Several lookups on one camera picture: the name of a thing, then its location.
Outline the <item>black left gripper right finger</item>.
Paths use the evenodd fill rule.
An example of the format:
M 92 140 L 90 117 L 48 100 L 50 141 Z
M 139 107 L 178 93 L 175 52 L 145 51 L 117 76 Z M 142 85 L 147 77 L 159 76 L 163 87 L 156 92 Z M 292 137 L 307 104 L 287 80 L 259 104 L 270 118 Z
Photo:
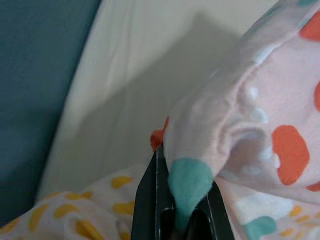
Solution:
M 190 217 L 186 240 L 234 240 L 221 192 L 214 182 Z

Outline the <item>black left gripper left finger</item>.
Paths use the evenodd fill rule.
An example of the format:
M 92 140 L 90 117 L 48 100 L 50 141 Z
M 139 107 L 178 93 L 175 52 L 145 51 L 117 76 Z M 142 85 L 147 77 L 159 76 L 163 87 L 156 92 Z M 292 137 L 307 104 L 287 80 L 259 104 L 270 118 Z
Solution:
M 160 145 L 137 187 L 132 240 L 169 240 L 175 229 L 174 200 L 168 185 L 168 168 Z

